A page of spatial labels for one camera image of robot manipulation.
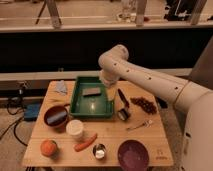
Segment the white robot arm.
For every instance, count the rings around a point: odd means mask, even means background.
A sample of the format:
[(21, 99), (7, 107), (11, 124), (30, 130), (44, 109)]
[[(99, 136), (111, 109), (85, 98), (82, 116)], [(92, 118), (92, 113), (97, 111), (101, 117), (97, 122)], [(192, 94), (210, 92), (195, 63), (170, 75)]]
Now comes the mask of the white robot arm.
[(118, 44), (98, 59), (100, 80), (111, 87), (123, 78), (187, 113), (179, 171), (213, 171), (213, 90), (128, 62)]

